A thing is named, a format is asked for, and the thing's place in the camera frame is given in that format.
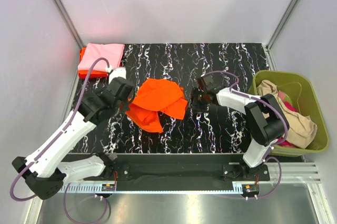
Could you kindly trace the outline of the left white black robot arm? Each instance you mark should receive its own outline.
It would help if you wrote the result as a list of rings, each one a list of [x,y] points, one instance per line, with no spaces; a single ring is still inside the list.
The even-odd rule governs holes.
[[[86,178],[109,180],[114,160],[100,152],[86,159],[64,162],[65,156],[100,123],[128,110],[135,97],[135,86],[118,76],[97,92],[82,89],[75,108],[61,126],[36,151],[27,157],[16,157],[17,171],[9,194],[15,201],[42,200],[54,196],[64,185]]]

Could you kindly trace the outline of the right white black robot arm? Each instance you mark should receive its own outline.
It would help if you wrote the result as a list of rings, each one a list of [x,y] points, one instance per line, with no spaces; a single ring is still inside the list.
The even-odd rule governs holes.
[[[276,98],[250,95],[240,91],[223,88],[206,90],[194,88],[190,95],[189,107],[197,113],[203,113],[213,104],[234,109],[246,116],[251,142],[243,155],[239,174],[245,180],[251,180],[258,173],[257,166],[265,162],[267,155],[278,143],[286,140],[289,123]]]

